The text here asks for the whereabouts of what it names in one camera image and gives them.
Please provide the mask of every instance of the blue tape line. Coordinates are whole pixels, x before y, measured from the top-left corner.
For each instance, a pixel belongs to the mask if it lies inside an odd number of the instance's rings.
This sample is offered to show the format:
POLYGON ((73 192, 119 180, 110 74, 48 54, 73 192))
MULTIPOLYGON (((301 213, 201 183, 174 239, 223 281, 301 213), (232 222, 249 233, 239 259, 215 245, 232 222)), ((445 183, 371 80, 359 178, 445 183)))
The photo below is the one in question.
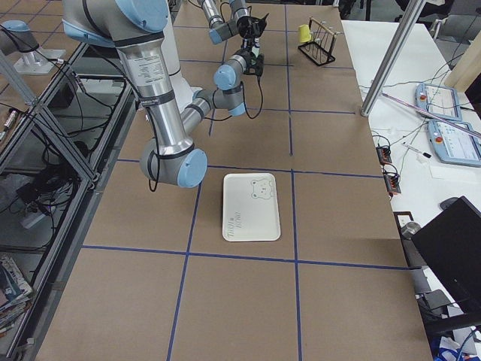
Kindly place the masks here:
POLYGON ((120 250, 122 252, 140 252, 140 253, 161 253, 161 254, 177 254, 185 256, 185 252, 181 250, 155 250, 152 248, 131 248, 131 247, 114 247, 114 246, 95 246, 84 244, 82 248, 89 250, 120 250))
POLYGON ((335 176, 338 176, 338 177, 358 177, 358 178, 383 179, 383 176, 382 176, 382 175, 334 173, 334 172, 329 172, 329 171, 294 171, 294 173, 299 173, 299 174, 335 175, 335 176))
POLYGON ((59 25, 57 25, 57 27, 53 30, 53 32, 50 33, 50 35, 47 36, 47 38, 44 40, 44 42, 42 43, 42 45, 46 44, 50 38, 52 38, 52 35, 54 34, 58 34, 57 33, 57 29, 62 25, 62 23, 59 23, 59 25))
POLYGON ((385 269, 392 271, 410 271, 409 267, 402 267, 398 265, 368 265, 364 263, 345 263, 345 262, 328 262, 328 261, 314 261, 308 259, 286 259, 274 257, 260 257, 260 256, 238 256, 235 254, 220 254, 220 253, 201 253, 201 252, 183 252, 181 250, 156 250, 153 248, 132 248, 132 247, 113 247, 101 245, 83 245, 82 248, 90 250, 118 250, 121 252, 138 252, 138 253, 159 253, 159 254, 174 254, 178 256, 195 256, 205 258, 223 258, 223 259, 245 259, 248 261, 264 261, 264 262, 281 262, 281 263, 297 263, 299 265, 327 265, 334 267, 348 267, 348 268, 373 268, 385 269))
POLYGON ((301 291, 299 286, 298 225, 297 225, 297 217, 295 213, 295 174, 293 169, 291 169, 291 194, 292 194, 292 228, 294 231, 295 304, 296 304, 297 322, 298 322, 298 359, 299 361, 301 361, 302 360, 301 291))
POLYGON ((138 159, 121 159, 121 158, 119 158, 117 161, 118 162, 130 162, 130 163, 140 163, 141 162, 138 159))
MULTIPOLYGON (((118 159, 118 162, 130 162, 139 163, 136 159, 118 159)), ((276 171, 278 173, 291 173, 288 169, 275 169, 275 168, 256 168, 256 167, 236 167, 232 165, 208 165, 208 168, 217 169, 237 169, 240 171, 276 171)), ((370 174, 354 174, 354 173, 334 173, 329 171, 297 171, 292 170, 296 174, 321 174, 321 175, 333 175, 336 177, 357 177, 357 178, 373 178, 373 179, 383 179, 382 175, 370 175, 370 174)))
POLYGON ((171 339, 170 339, 169 344, 168 344, 167 361, 169 361, 171 359, 172 348, 174 346, 175 331, 176 331, 176 328, 177 328, 177 319, 179 317, 179 310, 180 310, 180 301, 182 299, 183 285, 184 285, 184 282, 186 280, 187 263, 189 262, 190 245, 192 244, 192 236, 193 236, 193 233, 194 233, 195 219, 197 217, 197 209, 198 209, 198 200, 201 196, 201 189, 202 189, 202 183, 200 183, 198 185, 197 197, 195 198, 194 214, 192 215, 192 223, 190 225, 189 242, 187 243, 186 258, 184 259, 184 263, 183 263, 182 278, 180 279, 179 294, 177 295, 177 304, 175 306, 174 322, 172 323, 171 339))
POLYGON ((291 118, 291 81, 289 74, 289 39, 287 36, 287 7, 284 5, 284 23, 286 26, 286 71, 287 71, 287 107, 289 109, 289 155, 294 155, 294 140, 292 136, 292 118, 291 118))
POLYGON ((191 252, 189 255, 190 256, 196 256, 196 257, 207 257, 207 258, 244 259, 244 260, 249 260, 249 261, 295 263, 295 261, 293 259, 257 257, 257 256, 237 256, 237 255, 234 255, 234 254, 191 252))
POLYGON ((217 62, 216 60, 196 60, 196 59, 179 59, 180 62, 207 62, 210 64, 222 64, 222 62, 217 62))
MULTIPOLYGON (((7 12, 1 12, 0 13, 2 16, 8 14, 8 15, 22 15, 22 16, 28 16, 28 15, 34 15, 34 14, 27 14, 27 13, 12 13, 10 12, 9 10, 7 10, 7 12)), ((40 14, 40 12, 37 13, 38 15, 41 15, 43 17, 60 17, 61 15, 57 15, 57 14, 40 14)))
POLYGON ((410 271, 409 267, 402 267, 399 265, 367 265, 363 263, 343 263, 343 262, 323 262, 323 261, 310 261, 306 259, 300 259, 297 261, 300 265, 334 265, 337 267, 349 267, 349 268, 373 268, 373 269, 386 269, 391 271, 410 271))
POLYGON ((174 25, 172 24, 173 28, 184 28, 184 29, 209 29, 208 26, 185 26, 185 25, 174 25))
MULTIPOLYGON (((174 28, 181 28, 181 29, 209 29, 207 26, 187 26, 187 25, 173 25, 174 28)), ((271 30, 266 29, 265 32, 297 32, 296 30, 271 30)))
POLYGON ((354 111, 306 111, 301 109, 291 109, 293 113, 329 113, 329 114, 354 114, 354 111))
POLYGON ((250 168, 250 167, 229 167, 227 165, 208 165, 209 168, 218 169, 237 169, 240 171, 276 171, 279 173, 290 173, 291 171, 285 169, 272 169, 272 168, 250 168))

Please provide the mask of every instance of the cable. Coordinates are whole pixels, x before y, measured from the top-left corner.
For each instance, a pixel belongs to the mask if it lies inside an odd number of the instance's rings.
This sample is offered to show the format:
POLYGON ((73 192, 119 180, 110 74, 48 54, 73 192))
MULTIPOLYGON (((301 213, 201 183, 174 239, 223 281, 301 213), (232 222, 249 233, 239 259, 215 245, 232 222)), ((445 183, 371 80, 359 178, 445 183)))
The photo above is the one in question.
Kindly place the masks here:
MULTIPOLYGON (((442 73, 441 75, 437 75, 437 73, 439 73, 439 71, 441 69, 443 69, 446 65, 449 65, 451 62, 453 62, 454 60, 456 60, 457 58, 459 58, 460 56, 463 56, 463 55, 464 55, 464 53, 459 54, 459 55, 455 56, 454 58, 452 58, 451 60, 445 62, 439 69, 436 70, 436 72, 434 73, 434 76, 430 77, 429 79, 426 79, 426 80, 409 80, 409 81, 404 81, 404 82, 400 82, 400 83, 385 85, 385 86, 383 86, 383 88, 392 88, 394 86, 412 84, 412 83, 426 83, 427 81, 429 81, 429 83, 432 83, 435 79, 438 79, 438 78, 446 75, 447 72, 449 72, 449 69, 448 69, 444 73, 442 73)), ((359 85, 359 87, 364 88, 364 89, 370 89, 371 88, 370 86, 364 86, 364 85, 359 85)))
MULTIPOLYGON (((145 108, 145 111, 147 112, 147 115, 149 116, 152 129, 153 129, 153 137, 156 140, 156 151, 159 151, 159 137, 157 135, 157 129, 156 125, 153 123, 153 115, 152 112, 150 111, 150 108, 145 108)), ((155 185, 152 186, 152 180, 149 178, 149 190, 150 192, 155 192, 157 190, 157 187, 159 186, 159 178, 160 178, 160 157, 159 155, 154 152, 156 158, 157 158, 157 174, 156 174, 156 179, 154 180, 155 185)))
POLYGON ((462 355, 463 355, 463 350, 464 350, 464 346, 466 346, 466 343, 468 342, 468 340, 474 336, 474 334, 476 333, 478 329, 475 328, 473 331, 471 331, 471 333, 464 339, 463 343, 461 344, 461 347, 459 348, 459 353, 458 353, 458 357, 456 357, 456 361, 460 361, 461 358, 462 358, 462 355))
POLYGON ((197 4, 194 4, 190 0, 187 0, 191 5, 194 5, 196 8, 202 9, 202 6, 198 6, 197 4))
POLYGON ((416 127, 413 131, 407 133, 406 135, 403 135, 401 138, 399 138, 397 141, 393 141, 391 145, 394 145, 396 143, 399 143, 400 141, 403 141, 406 137, 409 137, 411 134, 413 134, 415 131, 420 130, 423 126, 428 124, 428 122, 423 122, 420 126, 416 127))
POLYGON ((456 54, 456 51, 458 51, 459 47, 461 46, 461 44, 463 43, 464 41, 464 38, 466 38, 466 35, 467 33, 469 32, 469 29, 471 29, 471 26, 473 26, 474 22, 476 21, 476 19, 478 18, 479 14, 477 15, 474 15, 473 17, 473 21, 471 21, 471 24, 469 24, 469 26, 467 27, 466 31, 464 32, 463 36, 461 36, 461 40, 459 41, 459 44, 458 46, 454 49, 454 52, 452 53, 452 56, 454 56, 456 54))
MULTIPOLYGON (((419 132, 421 132, 422 126, 418 127, 418 129, 417 129, 417 131, 416 131, 416 134, 413 136, 413 139, 411 139, 411 141, 410 141, 410 144, 412 144, 412 143, 414 142, 414 140, 415 140, 416 137, 418 136, 419 132)), ((403 171, 403 168, 404 168, 404 160, 406 159, 406 155, 407 155, 407 153, 409 152, 409 150, 410 150, 409 148, 406 149, 406 152, 404 153, 403 158, 402 158, 402 160, 401 160, 401 170, 399 171, 399 176, 401 176, 401 173, 402 173, 402 171, 403 171)))
POLYGON ((15 108, 13 105, 9 105, 9 104, 4 103, 4 102, 0 102, 0 105, 4 105, 5 107, 12 108, 12 109, 14 109, 15 111, 19 111, 20 113, 22 113, 22 111, 21 111, 20 109, 15 108))
MULTIPOLYGON (((90 46, 90 49, 93 50, 94 53, 96 53, 98 56, 100 56, 104 61, 108 62, 110 65, 112 65, 126 80, 127 82, 129 83, 130 87, 132 88, 132 91, 137 94, 138 98, 141 99, 142 98, 142 95, 139 93, 139 91, 137 90, 137 88, 135 87, 135 85, 132 83, 132 81, 129 79, 129 77, 127 77, 126 73, 123 72, 123 70, 121 68, 119 68, 114 62, 112 62, 111 60, 107 59, 105 56, 103 56, 102 54, 100 54, 100 52, 98 52, 93 46, 90 46)), ((153 129, 153 137, 156 141, 156 149, 157 151, 159 151, 159 136, 157 135, 157 129, 156 129, 156 126, 155 124, 153 123, 153 115, 152 115, 152 112, 150 111, 150 109, 148 107, 145 107, 145 111, 147 112, 147 115, 150 119, 150 122, 152 124, 152 129, 153 129)), ((156 179, 154 180, 155 182, 155 185, 153 186, 152 185, 152 180, 149 179, 149 190, 150 192, 155 192, 157 190, 157 186, 159 185, 159 178, 160 178, 160 158, 159 158, 159 155, 157 153, 155 153, 156 155, 156 158, 157 158, 157 174, 156 174, 156 179)))
POLYGON ((255 119, 257 118, 261 111, 262 111, 262 106, 264 105, 264 93, 262 92, 262 87, 261 87, 261 77, 257 77, 257 85, 259 86, 259 92, 261 93, 261 105, 259 107, 259 111, 257 112, 256 115, 254 116, 251 116, 249 114, 249 111, 247 110, 247 104, 246 104, 246 93, 245 93, 245 89, 244 89, 244 82, 240 82, 240 86, 242 87, 242 99, 244 101, 244 108, 246 109, 246 114, 247 116, 249 117, 249 119, 255 119))
POLYGON ((232 115, 229 115, 228 117, 222 118, 222 119, 214 119, 214 118, 209 118, 209 117, 204 117, 204 119, 207 120, 212 120, 213 122, 223 122, 224 120, 231 119, 232 115))
POLYGON ((99 103, 100 105, 104 105, 106 108, 109 108, 110 111, 113 111, 113 107, 109 104, 105 104, 104 102, 102 102, 101 100, 97 99, 95 96, 91 96, 89 93, 84 93, 86 97, 88 98, 91 98, 92 100, 94 100, 95 102, 99 103))
POLYGON ((15 199, 14 199, 7 207, 3 208, 3 209, 0 211, 0 214, 3 213, 3 212, 5 212, 5 211, 7 211, 7 210, 9 210, 10 207, 11 207, 12 205, 14 205, 14 203, 15 203, 16 201, 19 200, 19 198, 20 198, 19 196, 15 197, 15 199))
POLYGON ((126 73, 117 66, 116 63, 112 62, 110 59, 108 59, 107 57, 103 56, 97 49, 95 49, 92 45, 89 46, 89 48, 95 53, 97 54, 101 59, 103 59, 105 62, 108 62, 110 65, 112 65, 123 77, 125 80, 127 80, 127 83, 129 83, 130 87, 132 88, 132 91, 137 94, 137 96, 139 98, 142 98, 141 94, 139 93, 139 91, 137 90, 137 88, 135 87, 135 85, 132 83, 132 81, 129 79, 129 77, 126 75, 126 73))
POLYGON ((222 13, 222 6, 225 5, 225 4, 229 5, 228 2, 221 2, 221 3, 220 3, 220 16, 221 16, 222 21, 223 21, 224 23, 225 23, 225 17, 224 17, 224 14, 222 13))
MULTIPOLYGON (((10 36, 12 37, 15 37, 17 40, 21 41, 22 43, 26 44, 26 45, 29 45, 26 41, 24 41, 22 38, 16 36, 13 32, 11 32, 10 30, 8 30, 7 28, 5 28, 2 24, 0 24, 0 28, 4 29, 10 36)), ((18 43, 17 42, 14 42, 15 43, 15 46, 17 47, 18 50, 19 47, 18 47, 18 43)), ((50 58, 47 58, 44 54, 42 54, 40 51, 38 51, 37 49, 33 49, 38 55, 42 56, 43 58, 45 58, 48 62, 52 63, 53 66, 55 66, 57 69, 59 69, 59 71, 64 75, 65 79, 67 79, 67 81, 72 85, 72 89, 75 89, 75 85, 74 85, 74 82, 70 79, 70 77, 67 75, 67 73, 62 69, 61 66, 58 66, 56 64, 56 61, 58 59, 50 59, 50 58)), ((78 103, 78 107, 79 107, 79 111, 80 111, 80 121, 81 121, 81 126, 83 127, 83 109, 82 109, 82 105, 80 104, 80 100, 78 98, 78 95, 77 95, 77 92, 74 92, 74 95, 75 95, 75 98, 77 100, 77 103, 78 103)))

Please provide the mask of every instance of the black cable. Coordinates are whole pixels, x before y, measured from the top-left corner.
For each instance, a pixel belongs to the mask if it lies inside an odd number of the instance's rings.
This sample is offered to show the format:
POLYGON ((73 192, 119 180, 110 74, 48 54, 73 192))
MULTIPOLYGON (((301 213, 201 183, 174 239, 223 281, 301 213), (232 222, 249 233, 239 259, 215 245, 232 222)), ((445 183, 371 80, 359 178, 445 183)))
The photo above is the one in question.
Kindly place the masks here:
POLYGON ((214 118, 209 118, 209 117, 204 117, 204 119, 207 120, 212 120, 213 122, 223 122, 224 120, 231 119, 232 115, 229 115, 228 117, 222 118, 222 119, 214 119, 214 118))
POLYGON ((423 126, 425 126, 426 124, 428 124, 428 122, 423 122, 420 126, 416 127, 413 131, 407 133, 406 135, 403 135, 401 138, 399 138, 397 141, 393 141, 391 143, 391 145, 394 145, 396 143, 399 143, 400 141, 403 141, 406 137, 409 137, 411 134, 413 134, 415 131, 418 131, 420 130, 423 126))
POLYGON ((11 207, 12 205, 14 205, 14 203, 15 203, 16 201, 19 200, 19 198, 20 198, 19 196, 15 197, 15 199, 14 199, 7 207, 3 208, 3 209, 0 211, 0 214, 3 213, 3 212, 5 212, 5 211, 7 211, 7 210, 9 210, 10 207, 11 207))
MULTIPOLYGON (((391 142, 390 142, 389 139, 386 138, 384 135, 381 135, 381 134, 378 133, 378 134, 374 134, 374 135, 373 135, 373 138, 374 138, 374 137, 378 137, 378 138, 384 139, 385 141, 388 142, 388 147, 391 147, 391 142)), ((378 146, 378 147, 381 146, 381 144, 379 143, 379 139, 378 139, 378 141, 377 141, 377 146, 378 146)))
MULTIPOLYGON (((91 46, 90 48, 94 51, 94 53, 96 53, 98 56, 100 56, 104 61, 106 61, 110 65, 112 65, 127 80, 127 82, 130 84, 132 90, 135 92, 135 94, 137 94, 138 98, 139 99, 142 98, 142 95, 139 93, 139 91, 137 90, 135 85, 131 82, 129 77, 127 77, 127 75, 122 71, 122 69, 120 69, 114 62, 111 62, 105 56, 101 55, 94 47, 91 46)), ((148 107, 145 107, 145 111, 147 112, 147 115, 150 119, 150 123, 152 125, 153 136, 154 136, 154 139, 156 141, 156 150, 159 151, 159 144, 160 144, 159 143, 159 136, 157 135, 156 125, 153 122, 154 117, 153 117, 152 112, 150 111, 150 109, 148 107)), ((154 182, 155 182, 154 186, 152 186, 152 180, 149 179, 149 190, 150 190, 150 192, 155 192, 157 190, 157 186, 159 185, 159 178, 160 178, 160 158, 159 158, 159 155, 157 153, 155 153, 155 155, 156 155, 156 158, 157 158, 157 175, 156 175, 156 179, 154 180, 154 182)))
MULTIPOLYGON (((8 30, 7 28, 5 28, 2 24, 0 24, 0 28, 4 29, 8 34, 10 34, 11 36, 15 37, 17 40, 21 41, 22 43, 24 43, 24 44, 26 44, 26 45, 29 45, 26 41, 24 41, 22 38, 19 38, 18 36, 16 36, 13 32, 11 32, 11 31, 8 30)), ((58 65, 56 64, 56 60, 57 60, 57 59, 47 58, 44 54, 42 54, 42 53, 41 53, 40 51, 38 51, 37 49, 34 49, 34 51, 35 51, 38 55, 40 55, 40 56, 42 56, 43 58, 45 58, 48 62, 52 63, 53 66, 55 66, 55 67, 63 74, 63 76, 65 77, 65 79, 67 79, 67 81, 72 85, 72 89, 75 89, 75 85, 74 85, 74 82, 72 81, 72 79, 70 79, 70 77, 68 76, 68 74, 62 69, 61 66, 58 66, 58 65)), ((81 126, 83 127, 83 109, 82 109, 82 105, 80 104, 80 100, 79 100, 79 98, 78 98, 77 92, 74 92, 74 95, 75 95, 75 98, 76 98, 77 103, 78 103, 78 107, 79 107, 79 111, 80 111, 81 126)))
POLYGON ((220 3, 220 16, 221 16, 222 21, 223 21, 224 23, 225 23, 225 17, 224 17, 224 14, 223 14, 223 12, 222 12, 222 6, 225 5, 225 4, 229 5, 228 2, 221 2, 221 3, 220 3))
POLYGON ((476 19, 478 18, 478 16, 479 16, 479 14, 474 15, 473 21, 471 21, 471 24, 469 24, 466 31, 464 32, 463 36, 461 37, 461 40, 459 41, 458 46, 454 49, 454 52, 452 53, 452 56, 456 55, 456 51, 458 51, 459 47, 461 46, 461 44, 464 41, 464 38, 466 38, 467 32, 469 32, 469 29, 471 29, 471 26, 473 26, 473 24, 476 21, 476 19))
MULTIPOLYGON (((153 122, 153 115, 152 112, 150 111, 150 108, 145 108, 145 111, 147 112, 147 115, 149 116, 150 124, 153 129, 153 137, 156 140, 156 151, 159 151, 159 136, 157 135, 157 129, 156 125, 153 122)), ((157 158, 157 174, 156 174, 156 179, 154 180, 155 184, 152 186, 152 181, 149 178, 149 190, 150 192, 155 192, 157 190, 157 187, 159 186, 159 178, 160 178, 160 157, 159 155, 154 152, 154 155, 157 158)))
POLYGON ((123 77, 125 80, 127 80, 127 83, 129 83, 130 87, 132 88, 132 91, 137 94, 139 98, 142 98, 141 94, 135 87, 135 85, 132 83, 132 81, 129 79, 129 77, 126 75, 126 73, 117 66, 115 62, 112 62, 110 59, 108 59, 106 56, 103 56, 97 49, 95 49, 92 45, 89 46, 89 48, 97 54, 101 59, 103 59, 105 62, 108 62, 110 65, 112 65, 123 77))
MULTIPOLYGON (((455 58, 458 58, 459 56, 455 56, 456 55, 456 51, 458 51, 459 47, 461 46, 461 44, 463 43, 464 41, 464 38, 466 38, 466 35, 467 35, 467 32, 469 32, 469 29, 471 29, 471 26, 474 24, 474 22, 476 21, 477 17, 479 15, 476 15, 474 18, 473 18, 473 21, 471 22, 471 24, 468 26, 468 28, 466 29, 466 31, 464 32, 463 36, 461 37, 461 40, 459 41, 459 44, 458 46, 455 48, 454 52, 452 53, 452 58, 451 60, 449 60, 447 63, 451 63, 454 61, 455 58)), ((446 73, 444 73, 444 76, 443 78, 441 79, 441 81, 439 82, 439 85, 437 86, 437 89, 436 89, 436 92, 434 93, 434 95, 432 96, 432 98, 434 99, 437 95, 437 93, 439 92, 439 89, 441 88, 441 84, 444 82, 444 78, 447 76, 449 71, 447 71, 446 73)))
POLYGON ((12 109, 14 109, 15 111, 19 111, 20 113, 22 113, 22 111, 21 111, 20 109, 15 108, 13 105, 9 105, 9 104, 4 103, 4 102, 0 102, 0 105, 4 105, 5 107, 12 108, 12 109))
POLYGON ((197 4, 194 4, 190 0, 187 0, 191 5, 194 5, 196 8, 202 9, 202 6, 198 6, 197 4))
POLYGON ((264 93, 262 92, 262 87, 261 87, 261 77, 257 77, 257 85, 259 86, 259 92, 261 93, 261 105, 259 107, 259 111, 257 112, 256 115, 254 116, 251 116, 249 114, 249 111, 247 110, 247 104, 246 104, 246 93, 245 93, 245 87, 244 87, 244 82, 240 82, 240 86, 242 87, 242 98, 243 98, 243 101, 244 101, 244 108, 246 109, 246 114, 247 116, 249 117, 249 119, 255 119, 257 118, 261 111, 262 111, 262 106, 264 105, 264 93))
POLYGON ((95 102, 99 103, 100 105, 104 105, 105 107, 109 108, 110 111, 113 111, 113 108, 111 105, 109 104, 105 104, 104 102, 102 102, 101 100, 97 99, 95 96, 91 96, 89 93, 84 93, 86 97, 88 98, 91 98, 92 100, 94 100, 95 102))

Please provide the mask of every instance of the metal frame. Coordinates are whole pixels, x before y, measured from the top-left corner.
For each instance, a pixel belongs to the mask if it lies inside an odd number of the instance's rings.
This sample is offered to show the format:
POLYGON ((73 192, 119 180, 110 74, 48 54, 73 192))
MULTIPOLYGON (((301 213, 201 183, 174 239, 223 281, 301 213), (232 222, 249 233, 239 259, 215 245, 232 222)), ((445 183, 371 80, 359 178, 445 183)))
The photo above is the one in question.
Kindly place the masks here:
POLYGON ((391 73, 392 67, 396 63, 404 44, 406 44, 407 38, 411 33, 411 30, 416 24, 416 21, 421 14, 426 0, 411 0, 406 8, 406 13, 399 23, 398 29, 391 40, 391 44, 386 51, 383 61, 374 77, 374 81, 369 88, 369 92, 366 95, 366 99, 362 104, 361 115, 368 117, 372 111, 374 104, 383 90, 384 84, 391 73))

